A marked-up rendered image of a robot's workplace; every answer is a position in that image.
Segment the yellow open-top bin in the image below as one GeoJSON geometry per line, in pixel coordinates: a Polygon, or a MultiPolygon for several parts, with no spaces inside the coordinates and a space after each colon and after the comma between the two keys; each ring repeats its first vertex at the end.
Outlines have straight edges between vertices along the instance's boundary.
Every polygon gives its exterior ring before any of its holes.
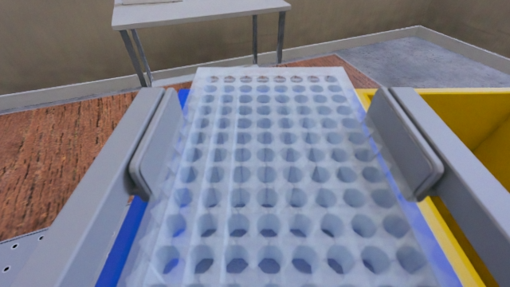
{"type": "MultiPolygon", "coordinates": [[[[510,88],[415,90],[510,194],[510,88]]],[[[441,198],[419,204],[465,284],[500,287],[441,198]]]]}

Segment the blue bin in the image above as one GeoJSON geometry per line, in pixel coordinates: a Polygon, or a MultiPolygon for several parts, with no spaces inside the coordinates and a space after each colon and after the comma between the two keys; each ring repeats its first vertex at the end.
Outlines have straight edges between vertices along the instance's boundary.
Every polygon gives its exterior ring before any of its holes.
{"type": "MultiPolygon", "coordinates": [[[[190,89],[180,89],[178,98],[183,110],[190,89]]],[[[120,231],[100,273],[95,287],[116,287],[139,229],[148,202],[134,196],[120,231]]]]}

